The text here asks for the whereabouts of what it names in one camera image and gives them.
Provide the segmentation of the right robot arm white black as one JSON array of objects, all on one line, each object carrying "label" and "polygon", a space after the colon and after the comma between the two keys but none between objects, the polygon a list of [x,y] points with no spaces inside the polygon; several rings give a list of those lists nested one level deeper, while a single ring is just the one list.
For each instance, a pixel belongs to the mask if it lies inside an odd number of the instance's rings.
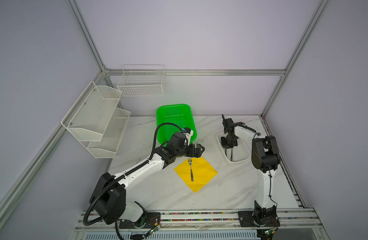
[{"label": "right robot arm white black", "polygon": [[258,194],[254,202],[252,216],[247,222],[257,227],[277,223],[277,206],[273,200],[274,177],[281,162],[279,149],[274,136],[260,137],[261,133],[248,127],[243,122],[234,122],[222,115],[224,136],[220,137],[220,146],[224,150],[227,161],[232,163],[234,149],[238,140],[251,142],[250,157],[258,173]]}]

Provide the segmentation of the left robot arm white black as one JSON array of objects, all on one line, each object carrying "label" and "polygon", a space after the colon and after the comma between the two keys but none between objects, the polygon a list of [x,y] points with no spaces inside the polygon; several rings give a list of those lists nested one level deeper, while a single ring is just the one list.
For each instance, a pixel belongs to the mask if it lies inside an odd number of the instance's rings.
[{"label": "left robot arm white black", "polygon": [[190,143],[189,133],[176,132],[166,143],[152,150],[145,160],[128,170],[111,175],[103,174],[89,200],[89,207],[83,217],[85,226],[103,221],[107,225],[117,220],[139,222],[147,215],[147,210],[137,202],[127,200],[127,191],[150,175],[157,173],[177,158],[200,158],[205,147]]}]

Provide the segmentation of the white rectangular dish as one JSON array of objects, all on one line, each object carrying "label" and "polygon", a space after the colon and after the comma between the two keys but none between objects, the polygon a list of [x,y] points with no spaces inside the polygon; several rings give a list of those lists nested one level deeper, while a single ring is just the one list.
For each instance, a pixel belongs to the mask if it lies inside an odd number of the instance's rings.
[{"label": "white rectangular dish", "polygon": [[233,148],[233,162],[230,161],[231,149],[225,149],[221,146],[221,137],[224,137],[225,134],[220,132],[217,134],[217,143],[219,149],[222,151],[222,156],[224,161],[228,165],[237,165],[237,164],[245,164],[251,162],[251,151],[252,151],[252,140],[239,138],[238,146]]}]

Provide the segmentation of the green plastic basket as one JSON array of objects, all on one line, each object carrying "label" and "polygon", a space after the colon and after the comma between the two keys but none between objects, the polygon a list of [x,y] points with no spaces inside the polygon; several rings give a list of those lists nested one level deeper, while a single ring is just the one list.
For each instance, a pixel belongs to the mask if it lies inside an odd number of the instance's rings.
[{"label": "green plastic basket", "polygon": [[[193,130],[194,134],[191,137],[191,143],[193,143],[197,138],[195,121],[189,105],[176,104],[161,106],[156,111],[156,118],[157,126],[162,123],[172,123],[179,126],[181,129],[190,128]],[[162,126],[159,129],[157,140],[162,144],[163,142],[170,140],[171,136],[178,131],[178,128],[171,125]]]}]

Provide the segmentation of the white mesh two-tier shelf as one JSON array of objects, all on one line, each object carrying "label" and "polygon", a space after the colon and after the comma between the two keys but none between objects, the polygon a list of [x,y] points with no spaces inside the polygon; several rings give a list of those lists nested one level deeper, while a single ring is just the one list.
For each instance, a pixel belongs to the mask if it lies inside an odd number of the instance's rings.
[{"label": "white mesh two-tier shelf", "polygon": [[96,159],[112,159],[131,112],[120,108],[122,92],[90,82],[61,125]]}]

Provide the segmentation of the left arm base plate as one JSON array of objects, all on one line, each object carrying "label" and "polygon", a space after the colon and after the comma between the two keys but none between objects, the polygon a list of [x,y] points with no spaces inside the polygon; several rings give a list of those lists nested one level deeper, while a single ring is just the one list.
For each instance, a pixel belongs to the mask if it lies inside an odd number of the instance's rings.
[{"label": "left arm base plate", "polygon": [[159,212],[147,212],[136,222],[129,220],[118,220],[119,229],[152,229],[161,220],[161,213]]}]

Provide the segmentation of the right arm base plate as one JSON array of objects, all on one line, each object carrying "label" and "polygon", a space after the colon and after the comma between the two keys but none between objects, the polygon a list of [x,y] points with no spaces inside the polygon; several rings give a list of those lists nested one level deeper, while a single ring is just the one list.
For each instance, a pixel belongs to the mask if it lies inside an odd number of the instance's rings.
[{"label": "right arm base plate", "polygon": [[241,227],[279,227],[280,222],[275,212],[239,211]]}]

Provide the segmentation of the aluminium front rail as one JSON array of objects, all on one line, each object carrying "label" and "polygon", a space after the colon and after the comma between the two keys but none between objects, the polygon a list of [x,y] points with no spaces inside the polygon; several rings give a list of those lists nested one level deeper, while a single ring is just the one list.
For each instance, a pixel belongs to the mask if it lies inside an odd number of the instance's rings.
[{"label": "aluminium front rail", "polygon": [[241,210],[198,210],[198,211],[150,211],[143,225],[119,220],[121,230],[149,230],[160,225],[162,230],[230,230],[230,229],[297,229],[322,228],[314,209],[278,209],[276,223],[266,220],[255,224],[252,209]]}]

